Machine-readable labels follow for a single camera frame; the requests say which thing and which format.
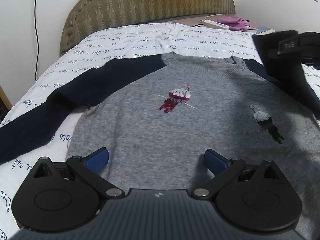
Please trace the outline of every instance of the gray knit fabric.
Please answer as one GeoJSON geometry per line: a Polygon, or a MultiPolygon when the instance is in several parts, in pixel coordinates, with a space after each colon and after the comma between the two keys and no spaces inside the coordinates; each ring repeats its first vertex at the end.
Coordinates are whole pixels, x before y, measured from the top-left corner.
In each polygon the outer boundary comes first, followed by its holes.
{"type": "Polygon", "coordinates": [[[273,159],[303,201],[297,231],[317,239],[320,130],[313,114],[240,58],[168,53],[162,60],[166,67],[83,114],[67,158],[106,147],[101,176],[125,192],[194,189],[212,178],[203,163],[207,148],[250,164],[273,159]]]}

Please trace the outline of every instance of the pink cloth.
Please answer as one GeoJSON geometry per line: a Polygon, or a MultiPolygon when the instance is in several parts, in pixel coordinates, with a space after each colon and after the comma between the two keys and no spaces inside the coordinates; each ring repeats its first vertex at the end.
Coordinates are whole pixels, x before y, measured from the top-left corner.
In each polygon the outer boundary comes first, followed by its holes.
{"type": "Polygon", "coordinates": [[[241,19],[239,17],[222,17],[217,19],[218,23],[223,23],[228,26],[230,26],[230,30],[232,31],[242,31],[245,32],[250,27],[250,23],[248,23],[246,20],[241,19]]]}

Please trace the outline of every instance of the mattress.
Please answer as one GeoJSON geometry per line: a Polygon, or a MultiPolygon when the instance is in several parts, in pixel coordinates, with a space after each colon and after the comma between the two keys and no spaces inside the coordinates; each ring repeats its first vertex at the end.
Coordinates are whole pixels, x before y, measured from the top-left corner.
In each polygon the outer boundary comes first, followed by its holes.
{"type": "MultiPolygon", "coordinates": [[[[136,58],[174,51],[184,56],[255,59],[261,63],[252,33],[191,28],[178,23],[153,23],[110,28],[91,34],[50,66],[10,110],[0,127],[42,104],[56,88],[90,68],[102,67],[113,58],[136,58]]],[[[320,73],[303,65],[306,79],[320,97],[320,73]]],[[[84,109],[76,109],[56,131],[50,143],[0,165],[0,233],[9,239],[19,229],[11,202],[32,165],[41,156],[65,161],[73,130],[84,109]]]]}

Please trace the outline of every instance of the gray gripper base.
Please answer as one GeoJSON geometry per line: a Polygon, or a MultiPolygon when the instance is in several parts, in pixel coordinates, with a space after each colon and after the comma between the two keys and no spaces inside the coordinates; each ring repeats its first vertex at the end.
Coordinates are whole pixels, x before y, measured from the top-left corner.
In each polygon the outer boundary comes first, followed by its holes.
{"type": "Polygon", "coordinates": [[[56,234],[20,230],[12,240],[302,240],[295,231],[273,236],[251,235],[233,228],[209,201],[186,190],[132,189],[109,200],[89,223],[56,234]]]}

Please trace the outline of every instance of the zigzag pattern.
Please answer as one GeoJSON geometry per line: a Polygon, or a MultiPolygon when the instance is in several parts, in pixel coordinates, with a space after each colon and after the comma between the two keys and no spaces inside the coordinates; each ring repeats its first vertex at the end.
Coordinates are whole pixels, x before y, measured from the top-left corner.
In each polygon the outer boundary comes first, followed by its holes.
{"type": "Polygon", "coordinates": [[[235,13],[233,0],[80,0],[62,31],[60,54],[91,33],[185,15],[235,13]]]}

